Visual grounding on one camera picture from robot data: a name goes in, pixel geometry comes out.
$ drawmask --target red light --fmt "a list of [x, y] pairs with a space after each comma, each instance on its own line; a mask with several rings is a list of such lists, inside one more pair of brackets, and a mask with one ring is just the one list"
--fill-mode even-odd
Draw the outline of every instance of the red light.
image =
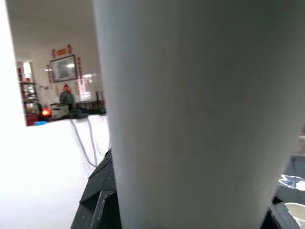
[[49, 108], [45, 108], [42, 110], [42, 116], [50, 116], [51, 110]]

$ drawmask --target framed picture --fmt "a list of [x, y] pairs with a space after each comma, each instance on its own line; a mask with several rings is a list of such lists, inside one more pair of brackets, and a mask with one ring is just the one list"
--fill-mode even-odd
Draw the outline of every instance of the framed picture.
[[51, 61], [51, 68], [53, 72], [53, 82], [76, 80], [77, 71], [75, 56], [67, 56]]

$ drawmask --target cable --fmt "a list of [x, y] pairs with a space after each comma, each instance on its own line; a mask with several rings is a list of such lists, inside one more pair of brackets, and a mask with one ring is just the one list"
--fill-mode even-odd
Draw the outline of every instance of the cable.
[[82, 144], [81, 137], [80, 137], [80, 135], [79, 135], [79, 133], [78, 133], [78, 131], [77, 131], [77, 128], [76, 128], [76, 126], [75, 126], [75, 123], [73, 122], [72, 119], [70, 119], [70, 122], [71, 122], [71, 124], [72, 124], [72, 126], [73, 126], [74, 132], [75, 132], [75, 134], [76, 134], [76, 136], [77, 136], [77, 139], [78, 139], [78, 141], [79, 141], [79, 143], [80, 143], [80, 145], [81, 145], [82, 152], [84, 153], [84, 156], [85, 156], [87, 162], [88, 162], [91, 166], [93, 166], [93, 167], [96, 168], [96, 166], [95, 166], [93, 163], [91, 163], [91, 161], [90, 161], [89, 158], [88, 158], [87, 152], [86, 152], [86, 150], [85, 150], [84, 145]]
[[92, 144], [92, 148], [93, 148], [93, 152], [94, 152], [94, 162], [97, 165], [96, 149], [95, 149], [94, 140], [93, 140], [92, 126], [91, 126], [91, 122], [90, 122], [89, 118], [86, 118], [86, 119], [87, 119], [87, 122], [89, 125], [91, 144]]

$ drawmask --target white pipe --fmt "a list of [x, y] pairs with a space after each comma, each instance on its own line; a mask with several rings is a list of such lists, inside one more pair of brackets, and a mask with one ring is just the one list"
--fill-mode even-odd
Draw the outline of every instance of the white pipe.
[[304, 9], [234, 3], [94, 0], [124, 229], [260, 227], [305, 121]]

